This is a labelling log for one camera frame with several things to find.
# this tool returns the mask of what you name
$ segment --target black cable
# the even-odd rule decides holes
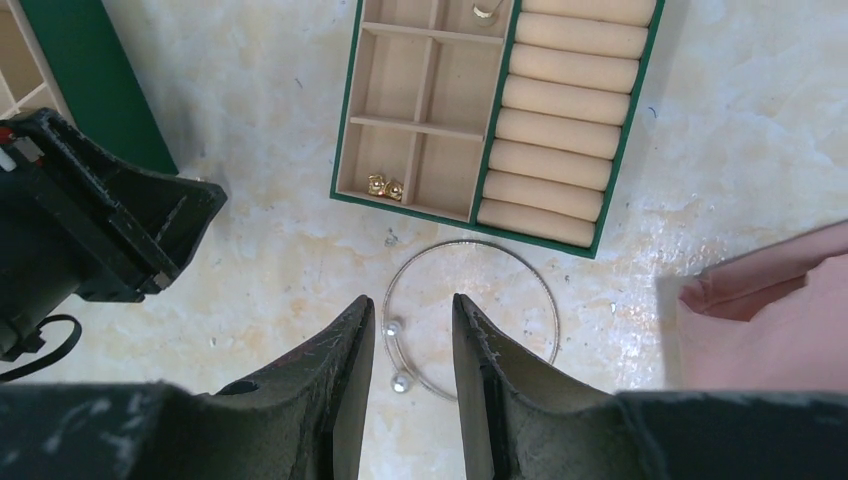
[[[36,329],[38,329],[38,332],[41,333],[41,329],[44,328],[46,325],[63,321],[71,322],[74,324],[74,330],[71,332],[71,335],[68,336],[67,340],[65,340],[61,345],[59,345],[56,350],[53,350],[47,355],[37,360],[34,360],[26,365],[0,374],[0,383],[11,382],[12,380],[17,380],[21,377],[31,375],[39,370],[53,365],[59,360],[65,358],[65,355],[71,353],[71,350],[74,349],[77,342],[79,342],[80,337],[82,336],[82,325],[80,325],[76,318],[70,315],[53,315],[42,320],[41,323],[36,326]]]

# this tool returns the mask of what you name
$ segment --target green jewelry box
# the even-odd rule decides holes
[[[331,198],[594,258],[663,6],[359,0]]]
[[[101,0],[0,0],[0,118],[44,107],[126,162],[177,173]]]

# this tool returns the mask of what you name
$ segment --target marble floor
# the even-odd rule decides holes
[[[355,0],[104,3],[182,174],[230,201],[161,295],[63,304],[81,344],[32,380],[217,391],[381,302],[419,250],[483,238],[328,198]],[[848,217],[845,32],[843,0],[668,0],[598,259],[496,240],[553,291],[556,367],[674,387],[682,279]],[[391,374],[378,345],[361,478],[463,478],[456,405]]]

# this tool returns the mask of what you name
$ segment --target gold earring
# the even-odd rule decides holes
[[[387,183],[384,191],[386,196],[392,200],[397,200],[398,202],[403,200],[403,184],[397,180],[392,180]]]
[[[382,197],[384,195],[383,190],[386,188],[386,179],[383,178],[382,175],[370,175],[368,177],[368,195],[374,195],[375,197]]]

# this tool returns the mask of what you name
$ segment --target beige velvet ring roll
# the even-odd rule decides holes
[[[522,13],[515,27],[518,43],[635,60],[642,57],[647,38],[645,27],[538,13]]]
[[[609,183],[612,162],[552,148],[495,140],[489,154],[489,168],[603,192]]]
[[[611,160],[618,149],[621,128],[570,118],[504,108],[495,136],[504,140],[556,148]]]
[[[598,219],[604,204],[604,194],[595,190],[495,170],[486,174],[483,198],[526,205],[590,222]]]
[[[630,109],[630,95],[572,87],[510,75],[503,105],[528,112],[621,126]]]
[[[477,221],[484,225],[589,247],[595,236],[595,224],[538,208],[483,199]]]
[[[509,73],[546,82],[630,93],[639,62],[515,44]]]
[[[656,0],[523,0],[522,12],[586,18],[645,27],[651,23]]]

